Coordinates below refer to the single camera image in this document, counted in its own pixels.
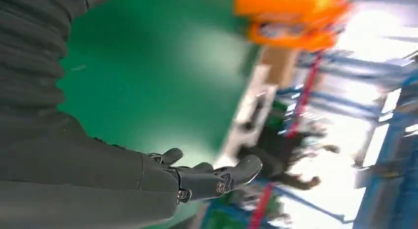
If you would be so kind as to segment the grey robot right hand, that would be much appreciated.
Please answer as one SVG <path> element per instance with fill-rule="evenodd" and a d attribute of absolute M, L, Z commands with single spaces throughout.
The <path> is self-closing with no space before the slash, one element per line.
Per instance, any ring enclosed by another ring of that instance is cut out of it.
<path fill-rule="evenodd" d="M 171 219 L 182 202 L 245 185 L 261 168 L 254 155 L 234 167 L 173 167 L 90 138 L 64 114 L 1 115 L 0 226 L 138 229 Z"/>

